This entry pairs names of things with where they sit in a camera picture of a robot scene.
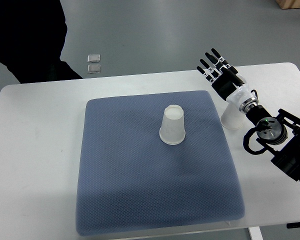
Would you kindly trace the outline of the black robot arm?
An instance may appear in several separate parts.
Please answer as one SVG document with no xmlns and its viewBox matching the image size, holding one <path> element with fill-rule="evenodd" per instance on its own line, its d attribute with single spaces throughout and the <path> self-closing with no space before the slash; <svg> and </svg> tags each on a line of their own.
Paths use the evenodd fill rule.
<svg viewBox="0 0 300 240">
<path fill-rule="evenodd" d="M 254 127 L 243 137 L 243 148 L 252 155 L 272 153 L 271 162 L 300 183 L 300 118 L 284 109 L 273 117 L 256 103 L 249 104 L 244 113 Z"/>
</svg>

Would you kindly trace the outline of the black white robotic hand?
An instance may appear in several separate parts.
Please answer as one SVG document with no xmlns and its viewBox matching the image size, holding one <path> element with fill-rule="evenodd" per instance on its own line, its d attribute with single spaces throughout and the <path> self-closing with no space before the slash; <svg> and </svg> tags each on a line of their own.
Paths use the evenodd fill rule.
<svg viewBox="0 0 300 240">
<path fill-rule="evenodd" d="M 196 69 L 211 84 L 214 91 L 226 102 L 233 104 L 240 112 L 246 114 L 259 104 L 258 95 L 252 90 L 238 70 L 215 49 L 205 56 L 211 62 L 201 59 L 202 66 Z"/>
</svg>

